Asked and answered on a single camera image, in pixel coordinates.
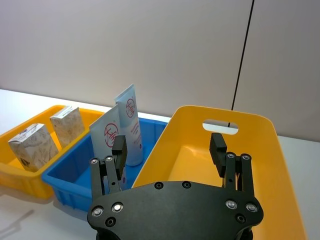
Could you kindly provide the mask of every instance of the cardboard box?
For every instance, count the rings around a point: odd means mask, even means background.
[[[24,169],[36,172],[58,153],[46,126],[35,123],[8,142]]]
[[[78,107],[66,106],[50,117],[50,120],[62,148],[85,130]]]

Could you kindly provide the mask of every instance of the product packaging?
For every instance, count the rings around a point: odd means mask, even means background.
[[[58,153],[50,133],[41,123],[30,125],[8,144],[24,169],[31,172],[39,170]]]
[[[115,99],[119,107],[119,119],[122,134],[127,145],[128,166],[135,166],[143,161],[143,146],[138,118],[135,86],[132,84]]]
[[[78,107],[66,106],[50,117],[50,120],[62,148],[85,130]]]

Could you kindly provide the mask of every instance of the toothpaste tube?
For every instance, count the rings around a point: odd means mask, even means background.
[[[135,86],[132,84],[114,100],[119,106],[121,131],[126,140],[126,164],[128,166],[138,165],[143,161],[143,148]]]
[[[101,117],[99,117],[90,126],[90,135],[93,146],[94,157],[104,159],[106,156],[112,156],[112,147],[116,136],[122,134],[119,121],[118,105],[115,105]],[[126,167],[123,168],[122,179],[119,181],[121,189],[127,189]],[[108,176],[103,180],[105,191],[109,192]]]

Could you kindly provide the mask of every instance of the table surface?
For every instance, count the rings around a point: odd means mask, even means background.
[[[0,89],[0,135],[53,105],[72,105],[106,112],[110,107]],[[139,117],[168,122],[169,117],[139,113]],[[234,129],[211,126],[212,130]],[[308,238],[320,238],[320,142],[279,136]],[[96,232],[86,212],[63,206],[52,197],[35,198],[0,186],[0,240],[93,240]]]

